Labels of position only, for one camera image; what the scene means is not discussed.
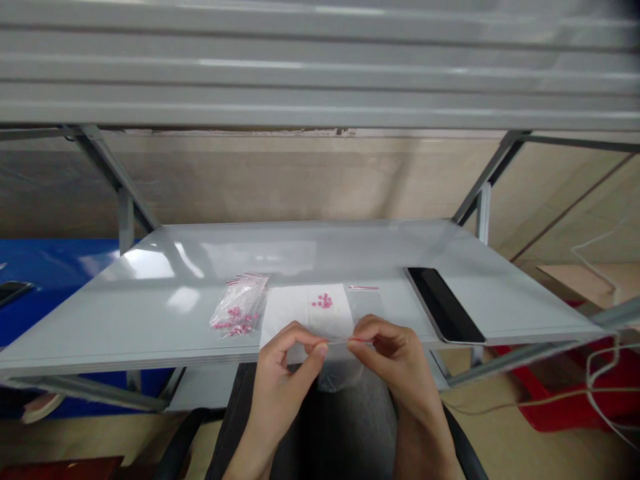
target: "black chair armrest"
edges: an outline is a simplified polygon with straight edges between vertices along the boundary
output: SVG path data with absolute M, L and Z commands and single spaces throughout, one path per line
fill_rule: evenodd
M 189 412 L 162 455 L 153 474 L 153 480 L 176 480 L 200 425 L 208 421 L 220 420 L 224 415 L 225 409 L 198 408 Z
M 462 468 L 462 472 L 465 474 L 465 478 L 467 480 L 489 480 L 464 430 L 462 430 L 460 424 L 458 424 L 457 420 L 444 404 L 442 408 L 445 410 L 449 430 L 453 437 L 455 456 L 458 458 L 458 463 L 460 464 L 460 468 Z

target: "black screen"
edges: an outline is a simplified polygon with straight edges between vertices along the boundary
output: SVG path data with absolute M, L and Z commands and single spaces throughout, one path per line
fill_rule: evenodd
M 482 332 L 436 269 L 411 267 L 407 270 L 443 340 L 456 343 L 485 342 Z
M 0 306 L 18 298 L 33 288 L 31 283 L 8 281 L 0 285 Z

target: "white paper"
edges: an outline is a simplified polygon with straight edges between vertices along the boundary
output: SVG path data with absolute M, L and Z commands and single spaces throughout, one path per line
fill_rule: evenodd
M 328 309 L 313 306 L 327 293 L 333 302 Z M 353 317 L 342 283 L 279 287 L 267 292 L 267 305 L 262 320 L 260 348 L 292 321 L 298 321 L 310 332 L 330 341 L 346 340 L 353 334 Z M 307 357 L 304 348 L 289 350 L 289 363 L 300 363 Z

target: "right hand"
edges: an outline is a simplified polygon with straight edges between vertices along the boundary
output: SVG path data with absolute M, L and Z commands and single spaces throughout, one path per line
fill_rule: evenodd
M 373 341 L 375 350 L 363 341 Z M 442 405 L 418 336 L 375 315 L 362 318 L 347 344 L 367 368 L 384 380 L 394 398 L 421 423 L 440 416 Z

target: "metal table frame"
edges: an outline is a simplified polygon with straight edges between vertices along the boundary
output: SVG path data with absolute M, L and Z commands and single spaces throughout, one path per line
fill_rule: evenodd
M 116 192 L 118 197 L 119 246 L 121 254 L 133 246 L 134 220 L 137 221 L 147 233 L 152 232 L 161 225 L 123 166 L 109 150 L 98 126 L 70 125 L 58 128 L 0 130 L 0 141 L 52 137 L 67 137 L 73 139 Z M 526 142 L 623 152 L 629 153 L 629 158 L 640 153 L 640 144 L 544 137 L 534 135 L 531 131 L 508 131 L 500 141 L 498 149 L 489 160 L 478 180 L 476 180 L 474 186 L 463 200 L 460 208 L 458 208 L 451 218 L 453 222 L 463 226 L 472 214 L 477 211 L 476 235 L 486 245 L 488 245 L 489 242 L 491 189 Z M 546 231 L 541 232 L 535 239 L 542 236 L 545 232 Z M 616 331 L 624 328 L 624 326 L 640 320 L 640 298 L 637 297 L 610 310 L 598 313 L 590 317 L 590 320 L 606 331 Z M 431 355 L 438 365 L 441 371 L 440 373 L 446 379 L 448 387 L 453 388 L 496 373 L 512 370 L 536 360 L 572 349 L 578 345 L 580 345 L 578 341 L 537 343 L 522 347 L 486 363 L 483 362 L 483 348 L 475 347 L 472 349 L 471 368 L 455 376 L 451 376 L 448 372 L 438 352 L 432 351 Z M 152 398 L 140 393 L 141 380 L 139 371 L 127 372 L 127 385 L 129 390 L 104 385 L 77 375 L 18 377 L 5 379 L 3 382 L 6 385 L 18 388 L 37 387 L 47 391 L 64 393 L 74 397 L 122 407 L 162 411 L 170 403 L 184 371 L 184 367 L 176 368 L 159 398 Z

